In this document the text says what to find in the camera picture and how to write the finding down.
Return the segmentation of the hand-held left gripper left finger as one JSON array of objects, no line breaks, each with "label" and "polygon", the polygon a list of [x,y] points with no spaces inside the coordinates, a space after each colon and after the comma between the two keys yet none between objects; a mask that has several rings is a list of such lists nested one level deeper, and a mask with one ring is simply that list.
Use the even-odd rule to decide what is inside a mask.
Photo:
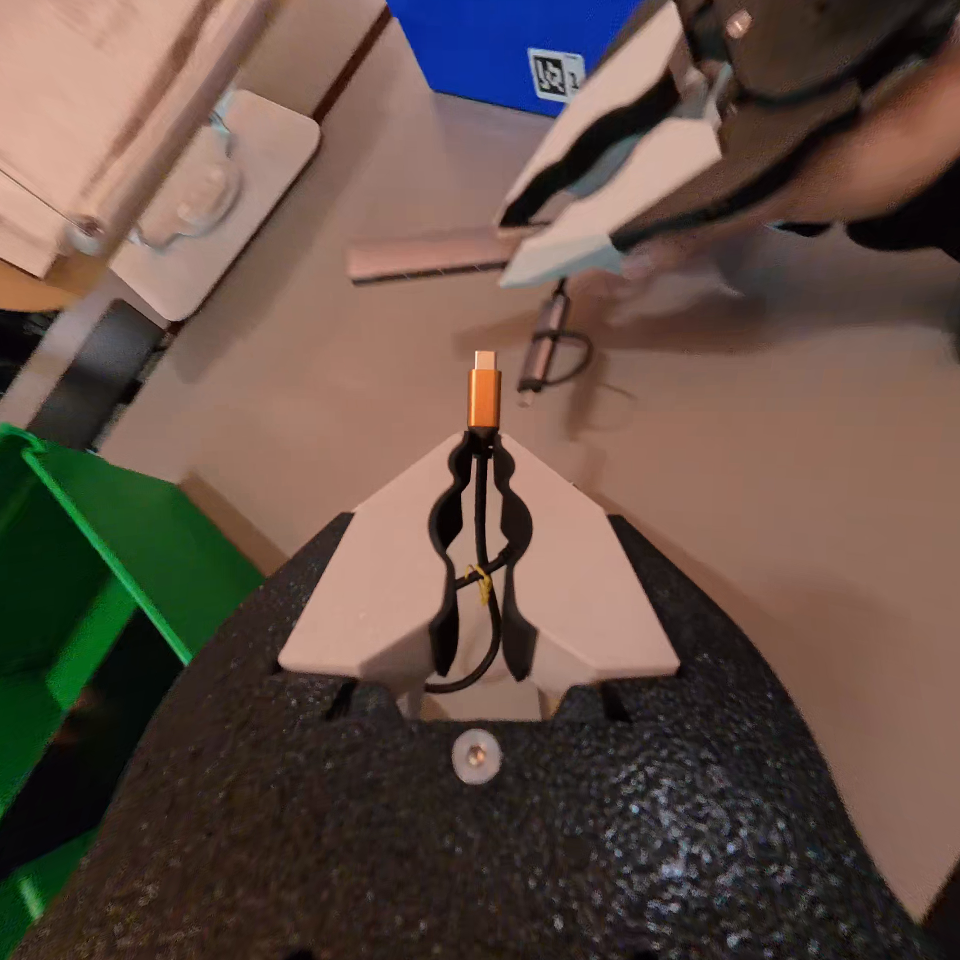
[{"label": "hand-held left gripper left finger", "polygon": [[283,670],[394,695],[450,672],[460,626],[449,551],[471,473],[469,435],[455,434],[354,509],[278,654]]}]

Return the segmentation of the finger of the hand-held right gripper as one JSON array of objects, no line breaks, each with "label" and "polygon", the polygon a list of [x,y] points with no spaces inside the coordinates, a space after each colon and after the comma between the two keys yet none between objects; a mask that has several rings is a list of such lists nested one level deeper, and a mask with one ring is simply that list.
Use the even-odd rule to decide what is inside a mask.
[{"label": "finger of the hand-held right gripper", "polygon": [[645,2],[548,129],[496,223],[532,225],[555,196],[581,199],[605,186],[640,138],[690,89],[690,48],[676,2]]},{"label": "finger of the hand-held right gripper", "polygon": [[525,239],[503,270],[503,289],[538,286],[583,271],[619,271],[614,234],[721,159],[714,123],[668,118],[639,139],[602,187],[576,198]]}]

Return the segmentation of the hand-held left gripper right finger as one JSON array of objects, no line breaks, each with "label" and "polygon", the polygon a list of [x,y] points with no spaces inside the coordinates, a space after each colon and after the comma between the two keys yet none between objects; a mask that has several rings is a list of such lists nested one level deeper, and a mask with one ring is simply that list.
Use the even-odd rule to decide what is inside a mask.
[{"label": "hand-held left gripper right finger", "polygon": [[528,680],[540,712],[556,714],[573,687],[676,675],[678,654],[606,511],[515,439],[502,442],[533,524],[513,583],[537,630]]}]

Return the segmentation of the blue plastic bin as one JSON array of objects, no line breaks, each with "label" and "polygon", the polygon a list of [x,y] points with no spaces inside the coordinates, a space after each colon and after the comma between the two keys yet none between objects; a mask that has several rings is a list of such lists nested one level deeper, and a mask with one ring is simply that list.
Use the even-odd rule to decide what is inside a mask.
[{"label": "blue plastic bin", "polygon": [[639,1],[389,1],[431,90],[558,115]]}]

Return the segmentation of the grey usb hub with cable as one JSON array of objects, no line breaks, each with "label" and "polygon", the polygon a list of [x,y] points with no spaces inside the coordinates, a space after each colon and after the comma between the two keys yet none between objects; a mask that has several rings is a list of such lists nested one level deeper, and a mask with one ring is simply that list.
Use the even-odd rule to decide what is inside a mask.
[{"label": "grey usb hub with cable", "polygon": [[[545,227],[535,222],[500,232],[485,226],[362,242],[347,250],[345,271],[355,286],[503,273],[522,242]],[[594,360],[590,337],[570,328],[567,283],[564,277],[553,281],[538,312],[516,386],[522,407],[581,377]]]}]

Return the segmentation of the green plastic bin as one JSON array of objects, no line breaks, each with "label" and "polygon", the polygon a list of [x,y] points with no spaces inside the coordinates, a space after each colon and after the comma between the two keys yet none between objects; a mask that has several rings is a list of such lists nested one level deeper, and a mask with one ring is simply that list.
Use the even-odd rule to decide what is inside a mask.
[{"label": "green plastic bin", "polygon": [[2,425],[2,957],[92,845],[174,681],[262,580],[177,486]]}]

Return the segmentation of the person's right forearm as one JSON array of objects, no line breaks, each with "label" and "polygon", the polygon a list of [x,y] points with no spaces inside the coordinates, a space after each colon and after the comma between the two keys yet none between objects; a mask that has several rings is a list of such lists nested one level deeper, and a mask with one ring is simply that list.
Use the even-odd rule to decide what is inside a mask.
[{"label": "person's right forearm", "polygon": [[921,189],[901,195],[880,215],[860,220],[790,220],[775,217],[767,225],[786,234],[815,238],[838,225],[859,248],[884,254],[939,251],[959,259],[959,160],[944,166]]}]

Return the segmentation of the person's right hand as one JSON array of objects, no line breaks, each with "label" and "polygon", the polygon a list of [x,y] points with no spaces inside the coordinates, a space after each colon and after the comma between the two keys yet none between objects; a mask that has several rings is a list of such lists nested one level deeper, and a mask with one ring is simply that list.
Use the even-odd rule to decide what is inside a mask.
[{"label": "person's right hand", "polygon": [[954,35],[849,129],[813,150],[752,217],[763,225],[873,219],[931,186],[958,155],[959,46]]}]

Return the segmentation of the wooden document stand white base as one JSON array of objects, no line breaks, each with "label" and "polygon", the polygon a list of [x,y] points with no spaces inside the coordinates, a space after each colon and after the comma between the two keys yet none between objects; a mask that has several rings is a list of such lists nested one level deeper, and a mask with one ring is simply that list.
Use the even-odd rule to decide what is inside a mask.
[{"label": "wooden document stand white base", "polygon": [[160,327],[198,311],[320,143],[314,120],[236,85],[246,57],[109,251],[61,261],[49,283],[1,257],[2,309],[62,310],[110,280]]}]

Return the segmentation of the printed instruction sheet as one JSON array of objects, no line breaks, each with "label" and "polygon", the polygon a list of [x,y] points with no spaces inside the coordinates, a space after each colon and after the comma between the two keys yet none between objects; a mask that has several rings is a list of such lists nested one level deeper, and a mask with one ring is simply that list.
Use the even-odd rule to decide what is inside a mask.
[{"label": "printed instruction sheet", "polygon": [[108,252],[275,6],[2,2],[2,263],[49,283]]}]

